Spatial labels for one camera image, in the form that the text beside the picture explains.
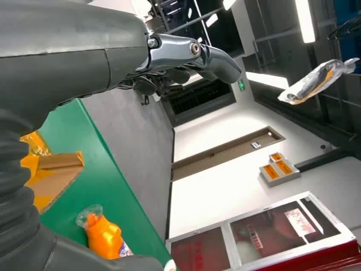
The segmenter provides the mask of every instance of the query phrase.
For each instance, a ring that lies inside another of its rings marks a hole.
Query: green tabletop
[[[54,152],[81,151],[85,163],[72,185],[41,216],[45,226],[86,246],[87,236],[75,218],[98,203],[108,220],[121,228],[134,254],[153,256],[163,265],[171,259],[80,100],[51,112],[40,132]]]

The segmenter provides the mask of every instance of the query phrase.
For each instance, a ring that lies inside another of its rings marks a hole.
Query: green exit sign
[[[240,80],[240,81],[238,81],[238,86],[239,86],[239,89],[240,90],[244,90],[246,87],[244,86],[244,83],[243,81]]]

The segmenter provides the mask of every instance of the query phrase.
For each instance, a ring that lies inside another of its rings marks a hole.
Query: red frame
[[[357,240],[307,254],[259,271],[327,271],[361,264]]]

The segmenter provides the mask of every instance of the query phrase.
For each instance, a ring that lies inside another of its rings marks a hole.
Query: floor
[[[87,110],[151,222],[165,238],[173,130],[161,103],[114,89],[83,99]]]

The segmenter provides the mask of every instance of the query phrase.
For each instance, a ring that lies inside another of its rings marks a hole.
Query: screw
[[[148,40],[148,46],[149,48],[155,48],[158,45],[158,41],[154,38],[150,38]]]
[[[191,51],[193,55],[197,56],[200,54],[200,47],[196,42],[191,43]]]

